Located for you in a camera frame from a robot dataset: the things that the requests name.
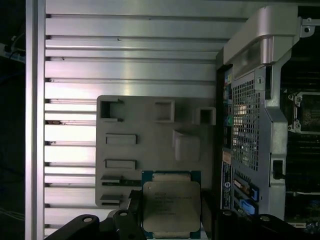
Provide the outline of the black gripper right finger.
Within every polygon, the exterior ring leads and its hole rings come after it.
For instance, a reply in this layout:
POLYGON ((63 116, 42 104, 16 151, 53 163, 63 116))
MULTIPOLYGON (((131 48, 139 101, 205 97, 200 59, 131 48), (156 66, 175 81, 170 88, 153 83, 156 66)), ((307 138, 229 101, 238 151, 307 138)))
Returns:
POLYGON ((211 190, 201 190, 201 223, 209 240, 310 240, 312 235, 269 214, 249 216, 220 209, 211 190))

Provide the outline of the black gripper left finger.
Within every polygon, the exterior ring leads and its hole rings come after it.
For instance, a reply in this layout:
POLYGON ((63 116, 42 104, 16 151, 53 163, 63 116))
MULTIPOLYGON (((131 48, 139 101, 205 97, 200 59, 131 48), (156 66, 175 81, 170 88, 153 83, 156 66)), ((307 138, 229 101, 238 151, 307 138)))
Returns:
POLYGON ((75 217, 48 240, 144 240, 141 190, 132 190, 126 209, 112 211, 105 220, 91 214, 75 217))

